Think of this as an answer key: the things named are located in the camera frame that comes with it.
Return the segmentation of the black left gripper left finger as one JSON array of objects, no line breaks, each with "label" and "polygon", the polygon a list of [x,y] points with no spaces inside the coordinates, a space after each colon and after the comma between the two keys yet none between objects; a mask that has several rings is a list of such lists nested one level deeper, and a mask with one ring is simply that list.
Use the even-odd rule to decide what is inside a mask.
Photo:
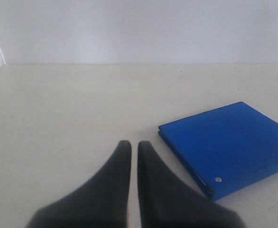
[{"label": "black left gripper left finger", "polygon": [[107,162],[81,187],[39,209],[28,228],[125,228],[132,148],[119,141]]}]

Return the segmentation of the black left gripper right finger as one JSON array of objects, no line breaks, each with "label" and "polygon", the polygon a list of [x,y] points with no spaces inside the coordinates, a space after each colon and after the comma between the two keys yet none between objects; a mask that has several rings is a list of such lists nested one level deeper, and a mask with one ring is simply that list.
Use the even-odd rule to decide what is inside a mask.
[{"label": "black left gripper right finger", "polygon": [[149,141],[138,144],[137,186],[143,228],[243,228],[240,216],[197,193],[162,161]]}]

